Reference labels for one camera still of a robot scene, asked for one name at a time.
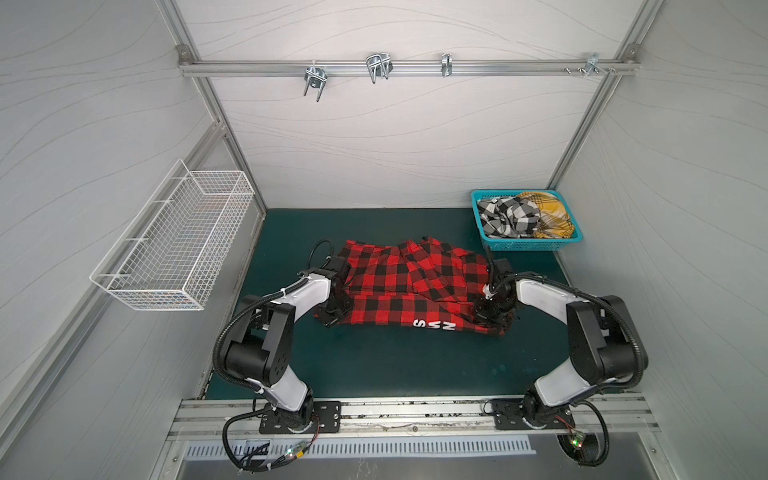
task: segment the dark green mat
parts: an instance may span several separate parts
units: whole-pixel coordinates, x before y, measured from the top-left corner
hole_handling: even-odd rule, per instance
[[[296,280],[321,238],[396,245],[434,237],[482,252],[471,209],[269,210],[241,295],[263,295]],[[318,259],[326,255],[318,249]],[[564,282],[553,253],[495,253],[518,272]],[[568,356],[565,326],[527,307],[500,337],[477,333],[350,326],[326,328],[309,313],[296,323],[293,370],[315,397],[501,395],[523,393]],[[214,375],[207,399],[249,399],[253,392]]]

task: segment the metal vent grille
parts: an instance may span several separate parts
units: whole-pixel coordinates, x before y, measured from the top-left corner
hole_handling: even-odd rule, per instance
[[[269,457],[276,458],[300,439],[270,440]],[[238,457],[266,443],[240,440],[232,443]],[[304,458],[382,458],[382,457],[489,457],[534,455],[527,435],[461,435],[435,437],[382,437],[368,439],[317,439]],[[186,460],[225,460],[221,441],[189,442]]]

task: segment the black mounting plate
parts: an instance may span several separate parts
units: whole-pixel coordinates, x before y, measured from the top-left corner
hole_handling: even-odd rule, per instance
[[[522,399],[493,399],[491,400],[491,411],[493,412],[493,424],[497,430],[531,430],[531,426],[523,420],[523,411],[521,408]],[[568,406],[564,406],[558,414],[571,426],[576,426],[573,415]],[[562,430],[565,425],[560,420],[552,419],[540,430]]]
[[[338,433],[341,424],[341,402],[315,402],[313,413],[319,417],[320,433]],[[275,412],[270,410],[265,413],[259,425],[259,433],[263,435],[314,433],[317,424],[313,420],[304,431],[294,432],[286,425],[281,425]]]

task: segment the teal plastic basket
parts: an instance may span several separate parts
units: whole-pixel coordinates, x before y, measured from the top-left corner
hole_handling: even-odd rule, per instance
[[[478,211],[478,200],[493,197],[513,197],[517,194],[528,191],[547,192],[549,194],[555,195],[565,206],[565,211],[568,212],[568,215],[571,216],[571,222],[573,222],[574,227],[576,227],[574,236],[571,238],[488,238],[485,235],[485,232],[482,231],[482,224],[480,223],[480,212]],[[560,250],[562,247],[568,245],[569,243],[576,243],[581,241],[581,230],[579,230],[578,223],[576,223],[576,219],[574,218],[574,214],[571,213],[571,209],[568,208],[568,204],[565,203],[563,197],[554,190],[475,190],[472,192],[472,211],[475,212],[475,222],[478,225],[478,230],[480,230],[480,239],[482,240],[483,247],[488,245],[491,247],[491,250],[494,251],[544,250],[554,252],[556,250]]]

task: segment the white wire basket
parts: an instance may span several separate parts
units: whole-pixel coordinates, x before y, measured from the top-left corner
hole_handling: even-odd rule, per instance
[[[252,198],[242,171],[190,171],[179,160],[91,281],[134,310],[202,310]]]

